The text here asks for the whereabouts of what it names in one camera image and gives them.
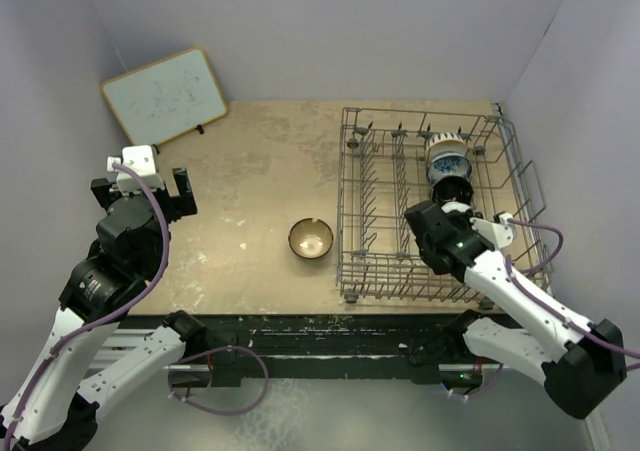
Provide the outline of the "black glossy bowl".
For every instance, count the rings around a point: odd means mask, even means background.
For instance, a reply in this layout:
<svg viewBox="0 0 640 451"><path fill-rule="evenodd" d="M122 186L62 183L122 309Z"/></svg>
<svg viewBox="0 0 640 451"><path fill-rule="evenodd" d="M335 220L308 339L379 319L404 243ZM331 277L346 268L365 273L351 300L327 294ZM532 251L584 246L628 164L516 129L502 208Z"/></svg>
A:
<svg viewBox="0 0 640 451"><path fill-rule="evenodd" d="M465 178L449 176L433 185L431 199L440 206L449 202L470 205L473 193L472 185Z"/></svg>

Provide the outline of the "blue patterned bowl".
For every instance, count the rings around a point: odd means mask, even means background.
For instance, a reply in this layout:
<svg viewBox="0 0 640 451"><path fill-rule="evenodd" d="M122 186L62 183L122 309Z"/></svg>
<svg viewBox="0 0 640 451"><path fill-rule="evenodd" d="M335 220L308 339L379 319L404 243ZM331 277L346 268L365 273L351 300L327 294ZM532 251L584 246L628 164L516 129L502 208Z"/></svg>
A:
<svg viewBox="0 0 640 451"><path fill-rule="evenodd" d="M470 180L472 165L465 156L456 154L441 155L432 159L427 168L427 180L435 185L448 177L459 177Z"/></svg>

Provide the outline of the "white orange rimmed striped bowl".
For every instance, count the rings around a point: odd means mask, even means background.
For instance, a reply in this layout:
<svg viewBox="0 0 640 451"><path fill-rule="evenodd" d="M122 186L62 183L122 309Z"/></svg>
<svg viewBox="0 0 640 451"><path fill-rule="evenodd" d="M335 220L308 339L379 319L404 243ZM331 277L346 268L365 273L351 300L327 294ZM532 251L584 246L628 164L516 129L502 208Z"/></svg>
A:
<svg viewBox="0 0 640 451"><path fill-rule="evenodd" d="M465 139L459 133L442 132L432 134L426 142L426 156L435 159L446 153L465 156L468 150Z"/></svg>

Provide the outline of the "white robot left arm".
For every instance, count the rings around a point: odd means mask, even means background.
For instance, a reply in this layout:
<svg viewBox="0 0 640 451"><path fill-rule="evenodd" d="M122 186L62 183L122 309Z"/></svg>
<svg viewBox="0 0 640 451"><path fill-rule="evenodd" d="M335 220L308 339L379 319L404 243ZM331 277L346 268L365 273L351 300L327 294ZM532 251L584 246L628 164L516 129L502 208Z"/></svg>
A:
<svg viewBox="0 0 640 451"><path fill-rule="evenodd" d="M28 378L1 408L6 450L82 450L100 421L160 368L194 363L206 349L206 328L185 311L166 316L130 351L94 375L95 355L130 309L159 283L168 266L169 225L197 214L188 173L175 168L178 189L148 183L119 166L134 188L105 178L91 190L104 217L87 257L72 270L59 297L54 324Z"/></svg>

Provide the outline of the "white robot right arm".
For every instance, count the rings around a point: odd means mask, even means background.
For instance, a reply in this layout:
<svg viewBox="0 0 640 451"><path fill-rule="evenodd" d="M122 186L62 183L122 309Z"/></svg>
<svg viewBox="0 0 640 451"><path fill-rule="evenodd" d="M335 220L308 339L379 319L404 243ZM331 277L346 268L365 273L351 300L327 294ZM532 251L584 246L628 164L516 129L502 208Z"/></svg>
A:
<svg viewBox="0 0 640 451"><path fill-rule="evenodd" d="M571 310L517 270L504 248L520 221L503 212L486 220L469 205L423 201L404 218L420 258L437 276L449 275L497 304L518 323L509 329L467 312L445 337L456 362L494 360L541 384L575 419L587 418L627 378L623 334L609 320Z"/></svg>

